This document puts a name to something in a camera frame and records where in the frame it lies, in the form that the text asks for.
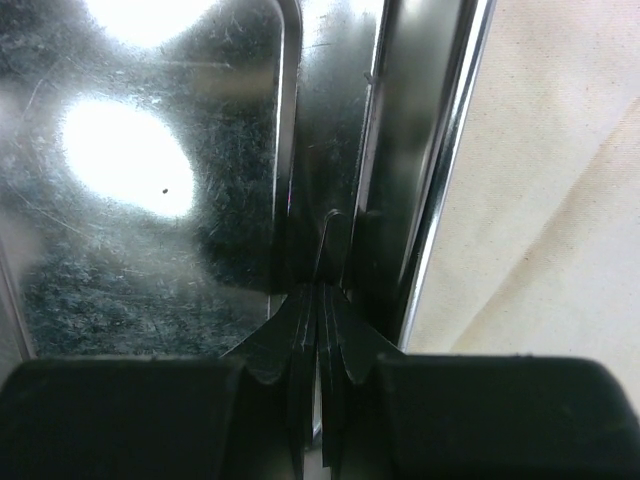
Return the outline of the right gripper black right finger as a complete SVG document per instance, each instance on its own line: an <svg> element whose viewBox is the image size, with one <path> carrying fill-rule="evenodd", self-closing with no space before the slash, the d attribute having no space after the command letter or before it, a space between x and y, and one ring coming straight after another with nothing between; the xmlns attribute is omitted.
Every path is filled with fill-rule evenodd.
<svg viewBox="0 0 640 480"><path fill-rule="evenodd" d="M336 479L635 479L639 422L580 358L407 355L319 289L323 460Z"/></svg>

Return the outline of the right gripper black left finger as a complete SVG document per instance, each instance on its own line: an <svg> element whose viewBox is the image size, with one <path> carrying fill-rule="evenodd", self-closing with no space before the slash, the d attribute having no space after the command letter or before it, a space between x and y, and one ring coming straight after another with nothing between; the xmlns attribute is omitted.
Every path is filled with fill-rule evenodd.
<svg viewBox="0 0 640 480"><path fill-rule="evenodd" d="M221 358L32 360L1 390L5 479L299 479L317 290Z"/></svg>

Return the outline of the steel instrument tray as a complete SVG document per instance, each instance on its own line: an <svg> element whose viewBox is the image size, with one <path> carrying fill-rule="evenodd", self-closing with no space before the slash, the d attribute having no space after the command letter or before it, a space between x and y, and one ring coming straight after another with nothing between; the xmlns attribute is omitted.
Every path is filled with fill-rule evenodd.
<svg viewBox="0 0 640 480"><path fill-rule="evenodd" d="M1 371L223 354L299 282L406 349L490 1L5 1Z"/></svg>

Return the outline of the beige cloth wrap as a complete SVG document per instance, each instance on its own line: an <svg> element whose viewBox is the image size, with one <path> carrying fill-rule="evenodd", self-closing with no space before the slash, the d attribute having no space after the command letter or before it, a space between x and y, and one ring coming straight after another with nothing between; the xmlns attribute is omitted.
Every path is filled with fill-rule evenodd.
<svg viewBox="0 0 640 480"><path fill-rule="evenodd" d="M409 348L603 363L639 398L639 5L501 1Z"/></svg>

